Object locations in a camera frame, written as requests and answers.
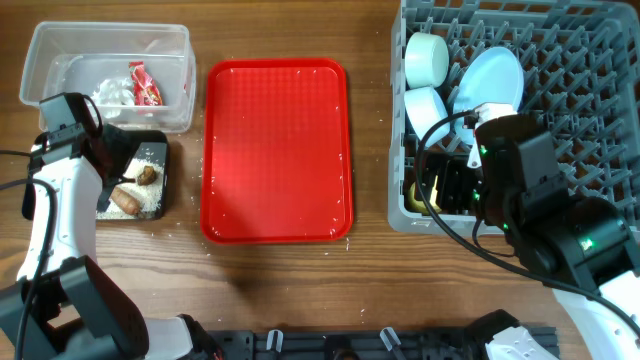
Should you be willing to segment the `white tissue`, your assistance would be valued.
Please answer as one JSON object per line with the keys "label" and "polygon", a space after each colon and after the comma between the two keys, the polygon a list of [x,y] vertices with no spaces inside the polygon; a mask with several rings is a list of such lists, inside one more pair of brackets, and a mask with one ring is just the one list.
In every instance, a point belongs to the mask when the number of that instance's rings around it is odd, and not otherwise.
{"label": "white tissue", "polygon": [[101,110],[104,119],[116,118],[122,112],[115,106],[133,106],[133,81],[128,77],[105,79],[94,91],[91,99],[98,106],[107,106],[107,110]]}

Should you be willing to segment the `light blue plate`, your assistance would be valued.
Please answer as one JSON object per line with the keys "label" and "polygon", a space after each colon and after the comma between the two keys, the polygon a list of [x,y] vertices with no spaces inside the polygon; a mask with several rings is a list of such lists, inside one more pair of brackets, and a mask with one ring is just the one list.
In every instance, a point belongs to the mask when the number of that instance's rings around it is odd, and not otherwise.
{"label": "light blue plate", "polygon": [[524,92],[524,71],[505,47],[484,51],[469,65],[454,97],[453,112],[471,110],[484,103],[510,104],[518,110]]}

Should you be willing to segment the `yellow plastic cup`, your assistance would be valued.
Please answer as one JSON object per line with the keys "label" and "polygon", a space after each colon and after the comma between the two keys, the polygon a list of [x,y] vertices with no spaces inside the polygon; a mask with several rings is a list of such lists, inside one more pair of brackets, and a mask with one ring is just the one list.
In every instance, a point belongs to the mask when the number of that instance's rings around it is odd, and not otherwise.
{"label": "yellow plastic cup", "polygon": [[[429,203],[431,204],[431,206],[433,207],[436,213],[441,213],[442,209],[437,204],[437,196],[438,196],[437,183],[438,183],[437,175],[433,175],[428,178]],[[416,183],[412,183],[411,187],[409,188],[408,202],[409,202],[409,207],[413,212],[419,212],[423,215],[429,215],[429,211],[426,208],[422,197],[417,191]]]}

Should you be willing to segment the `red snack wrapper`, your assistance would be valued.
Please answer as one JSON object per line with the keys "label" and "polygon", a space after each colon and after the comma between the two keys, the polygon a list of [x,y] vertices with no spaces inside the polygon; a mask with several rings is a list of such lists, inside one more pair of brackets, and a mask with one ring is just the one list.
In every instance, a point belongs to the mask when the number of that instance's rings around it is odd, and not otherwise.
{"label": "red snack wrapper", "polygon": [[147,73],[144,62],[129,63],[136,106],[163,106],[164,102],[155,80]]}

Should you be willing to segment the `green bowl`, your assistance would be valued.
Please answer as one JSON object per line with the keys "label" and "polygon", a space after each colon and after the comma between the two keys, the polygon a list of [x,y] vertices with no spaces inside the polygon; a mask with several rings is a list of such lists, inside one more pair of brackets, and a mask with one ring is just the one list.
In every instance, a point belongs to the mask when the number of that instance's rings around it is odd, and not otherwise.
{"label": "green bowl", "polygon": [[449,69],[445,40],[433,34],[415,33],[405,52],[405,76],[410,89],[439,87]]}

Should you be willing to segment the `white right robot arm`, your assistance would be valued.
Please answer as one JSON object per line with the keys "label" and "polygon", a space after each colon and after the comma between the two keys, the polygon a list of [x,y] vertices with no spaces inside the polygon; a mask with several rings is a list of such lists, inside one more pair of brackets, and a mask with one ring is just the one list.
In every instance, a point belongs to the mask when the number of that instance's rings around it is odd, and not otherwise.
{"label": "white right robot arm", "polygon": [[638,358],[639,246],[624,217],[602,198],[570,194],[552,135],[535,120],[481,122],[475,137],[483,175],[472,198],[476,219],[504,232],[520,264],[434,221],[477,256],[551,288],[593,358]]}

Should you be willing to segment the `pile of white rice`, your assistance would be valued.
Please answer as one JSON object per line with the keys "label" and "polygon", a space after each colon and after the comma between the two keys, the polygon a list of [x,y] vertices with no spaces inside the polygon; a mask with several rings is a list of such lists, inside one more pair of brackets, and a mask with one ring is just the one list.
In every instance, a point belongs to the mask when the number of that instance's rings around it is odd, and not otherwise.
{"label": "pile of white rice", "polygon": [[[145,165],[153,166],[156,170],[157,178],[154,183],[148,186],[139,186],[136,183],[137,176],[141,173]],[[111,200],[109,194],[106,202],[106,208],[104,210],[98,210],[96,212],[96,218],[98,220],[137,220],[137,219],[151,219],[161,209],[161,200],[163,196],[164,186],[164,168],[158,164],[153,164],[148,161],[139,159],[133,159],[128,168],[126,169],[124,176],[128,179],[133,179],[133,182],[125,182],[115,187],[120,187],[129,194],[133,195],[141,204],[142,209],[138,216],[131,216],[125,214],[119,207],[117,207]]]}

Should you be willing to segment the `brown food scrap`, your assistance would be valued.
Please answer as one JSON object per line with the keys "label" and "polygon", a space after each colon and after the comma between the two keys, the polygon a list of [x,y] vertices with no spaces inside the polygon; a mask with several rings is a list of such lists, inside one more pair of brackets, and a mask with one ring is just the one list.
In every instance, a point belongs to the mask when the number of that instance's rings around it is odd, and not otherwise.
{"label": "brown food scrap", "polygon": [[136,183],[139,186],[148,186],[155,182],[157,178],[156,170],[153,166],[145,165],[141,173],[137,176]]}

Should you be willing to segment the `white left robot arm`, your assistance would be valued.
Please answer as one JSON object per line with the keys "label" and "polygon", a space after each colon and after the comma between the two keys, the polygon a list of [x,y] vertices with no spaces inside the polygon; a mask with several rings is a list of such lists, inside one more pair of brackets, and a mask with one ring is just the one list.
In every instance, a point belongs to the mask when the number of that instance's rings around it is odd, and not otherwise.
{"label": "white left robot arm", "polygon": [[222,359],[188,315],[146,319],[95,261],[96,212],[121,178],[101,115],[81,93],[40,103],[47,130],[27,156],[23,210],[30,247],[16,282],[1,292],[1,329],[17,359]]}

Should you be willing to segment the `light blue small bowl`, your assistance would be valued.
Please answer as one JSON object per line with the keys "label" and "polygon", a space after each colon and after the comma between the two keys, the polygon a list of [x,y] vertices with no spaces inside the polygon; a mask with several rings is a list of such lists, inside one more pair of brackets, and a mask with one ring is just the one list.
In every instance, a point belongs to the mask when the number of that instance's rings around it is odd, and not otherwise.
{"label": "light blue small bowl", "polygon": [[410,124],[420,140],[436,123],[448,116],[440,95],[433,87],[406,91],[404,103]]}

